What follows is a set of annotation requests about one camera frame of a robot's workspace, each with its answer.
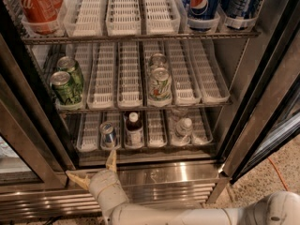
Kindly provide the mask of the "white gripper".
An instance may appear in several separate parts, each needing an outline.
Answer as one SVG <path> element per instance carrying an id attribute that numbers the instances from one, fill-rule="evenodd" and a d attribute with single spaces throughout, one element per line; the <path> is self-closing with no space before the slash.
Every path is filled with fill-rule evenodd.
<path id="1" fill-rule="evenodd" d="M 90 180 L 68 172 L 67 177 L 81 188 L 88 190 L 97 201 L 104 218 L 109 218 L 113 210 L 120 204 L 128 202 L 128 196 L 118 179 L 116 151 L 112 150 L 106 160 L 106 169 L 97 172 Z"/>

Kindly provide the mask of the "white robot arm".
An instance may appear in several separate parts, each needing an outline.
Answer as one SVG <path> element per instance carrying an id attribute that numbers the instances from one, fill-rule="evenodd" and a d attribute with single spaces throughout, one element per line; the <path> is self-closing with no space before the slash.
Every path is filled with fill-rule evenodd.
<path id="1" fill-rule="evenodd" d="M 116 173 L 116 152 L 93 176 L 67 177 L 96 200 L 105 225 L 300 225 L 300 195 L 280 191 L 237 208 L 159 210 L 129 201 Z"/>

